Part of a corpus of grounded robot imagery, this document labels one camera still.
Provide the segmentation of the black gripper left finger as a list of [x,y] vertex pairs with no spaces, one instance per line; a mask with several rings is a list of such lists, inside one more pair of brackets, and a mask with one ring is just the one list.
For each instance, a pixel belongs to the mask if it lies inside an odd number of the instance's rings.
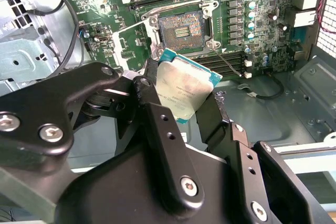
[[204,190],[171,110],[156,92],[158,63],[132,80],[90,63],[1,97],[1,164],[53,172],[65,162],[74,132],[99,116],[119,122],[123,154],[143,144],[163,181],[165,209],[182,218],[204,204]]

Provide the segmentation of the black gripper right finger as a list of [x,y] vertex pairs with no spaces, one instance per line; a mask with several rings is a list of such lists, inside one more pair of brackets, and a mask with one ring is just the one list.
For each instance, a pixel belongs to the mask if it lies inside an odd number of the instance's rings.
[[210,94],[196,111],[207,152],[229,167],[228,211],[234,223],[328,223],[328,213],[269,144],[250,144],[230,121],[224,99]]

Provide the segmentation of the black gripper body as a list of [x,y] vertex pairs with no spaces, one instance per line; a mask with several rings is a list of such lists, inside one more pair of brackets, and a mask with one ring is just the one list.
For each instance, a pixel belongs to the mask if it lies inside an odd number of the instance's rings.
[[229,167],[189,148],[205,192],[202,208],[182,219],[162,204],[163,181],[140,144],[75,179],[56,207],[56,223],[243,223],[231,196]]

